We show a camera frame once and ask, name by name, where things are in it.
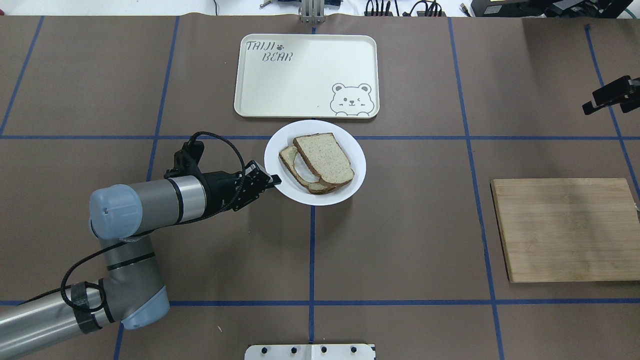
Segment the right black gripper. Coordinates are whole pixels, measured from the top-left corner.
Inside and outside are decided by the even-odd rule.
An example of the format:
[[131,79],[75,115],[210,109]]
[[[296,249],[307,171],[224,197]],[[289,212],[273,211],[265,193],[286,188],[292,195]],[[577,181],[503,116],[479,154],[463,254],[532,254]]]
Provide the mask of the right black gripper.
[[592,92],[592,101],[582,105],[586,116],[605,107],[620,105],[621,111],[626,114],[639,107],[640,78],[632,78],[624,75],[612,82],[595,89]]

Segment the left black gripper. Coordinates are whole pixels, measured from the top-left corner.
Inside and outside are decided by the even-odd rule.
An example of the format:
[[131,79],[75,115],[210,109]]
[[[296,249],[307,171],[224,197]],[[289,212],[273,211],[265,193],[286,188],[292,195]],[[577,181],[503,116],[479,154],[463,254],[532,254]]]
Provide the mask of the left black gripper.
[[254,202],[267,189],[282,183],[277,174],[270,175],[258,162],[250,161],[244,171],[203,174],[205,180],[206,213],[238,211]]

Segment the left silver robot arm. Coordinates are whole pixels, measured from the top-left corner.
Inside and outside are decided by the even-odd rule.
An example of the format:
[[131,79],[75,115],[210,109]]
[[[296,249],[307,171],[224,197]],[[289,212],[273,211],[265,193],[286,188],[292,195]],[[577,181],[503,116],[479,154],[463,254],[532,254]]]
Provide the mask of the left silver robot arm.
[[104,256],[107,275],[68,284],[35,296],[1,315],[1,358],[17,359],[115,322],[137,330],[170,309],[165,281],[151,241],[155,230],[196,223],[238,211],[281,183],[257,162],[236,173],[203,173],[193,161],[177,160],[163,179],[116,184],[94,191],[89,227]]

